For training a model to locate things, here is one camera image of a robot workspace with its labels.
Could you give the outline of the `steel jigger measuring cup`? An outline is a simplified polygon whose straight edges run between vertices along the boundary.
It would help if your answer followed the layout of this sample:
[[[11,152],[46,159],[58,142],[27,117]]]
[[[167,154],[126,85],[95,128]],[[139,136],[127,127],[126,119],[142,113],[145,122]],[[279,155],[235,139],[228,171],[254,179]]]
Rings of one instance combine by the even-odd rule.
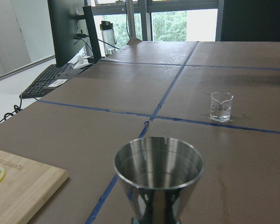
[[[185,141],[147,137],[124,145],[115,155],[114,170],[135,212],[133,224],[179,224],[204,160]]]

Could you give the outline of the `small glass beaker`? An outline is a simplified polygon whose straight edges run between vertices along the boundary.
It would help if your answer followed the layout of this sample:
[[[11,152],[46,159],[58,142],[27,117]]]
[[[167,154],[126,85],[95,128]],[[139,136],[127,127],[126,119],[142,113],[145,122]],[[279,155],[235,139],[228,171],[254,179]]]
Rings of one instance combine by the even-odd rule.
[[[228,92],[214,92],[210,95],[210,118],[224,123],[230,119],[233,95]]]

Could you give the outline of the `clear water bottle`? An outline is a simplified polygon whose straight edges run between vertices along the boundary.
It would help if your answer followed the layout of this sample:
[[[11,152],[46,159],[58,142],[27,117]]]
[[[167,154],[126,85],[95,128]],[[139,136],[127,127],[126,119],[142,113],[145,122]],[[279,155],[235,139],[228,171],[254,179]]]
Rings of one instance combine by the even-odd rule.
[[[116,38],[113,24],[110,21],[101,21],[100,30],[102,32],[105,56],[109,56],[116,51]]]

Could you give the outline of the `black keyboard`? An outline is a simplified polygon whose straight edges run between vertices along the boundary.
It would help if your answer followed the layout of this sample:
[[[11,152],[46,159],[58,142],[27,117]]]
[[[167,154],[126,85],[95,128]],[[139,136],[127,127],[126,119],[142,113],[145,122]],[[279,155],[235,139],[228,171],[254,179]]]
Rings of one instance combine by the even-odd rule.
[[[70,70],[72,66],[73,63],[66,63],[62,67],[51,64],[19,95],[19,98],[41,98],[45,96],[44,87],[50,84],[57,77],[57,74]]]

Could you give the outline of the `black computer monitor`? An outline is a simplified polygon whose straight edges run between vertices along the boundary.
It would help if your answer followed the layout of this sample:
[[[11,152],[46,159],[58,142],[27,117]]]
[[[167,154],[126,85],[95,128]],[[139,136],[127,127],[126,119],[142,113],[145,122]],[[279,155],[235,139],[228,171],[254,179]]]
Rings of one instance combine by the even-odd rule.
[[[102,58],[91,5],[85,0],[48,0],[56,66],[68,63],[89,38],[94,62]]]

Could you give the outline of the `bamboo cutting board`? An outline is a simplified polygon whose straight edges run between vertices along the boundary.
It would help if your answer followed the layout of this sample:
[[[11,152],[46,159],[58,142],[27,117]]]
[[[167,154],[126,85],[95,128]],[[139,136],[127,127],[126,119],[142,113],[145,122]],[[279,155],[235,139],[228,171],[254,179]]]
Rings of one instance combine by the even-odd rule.
[[[0,224],[26,224],[68,178],[66,170],[0,150]]]

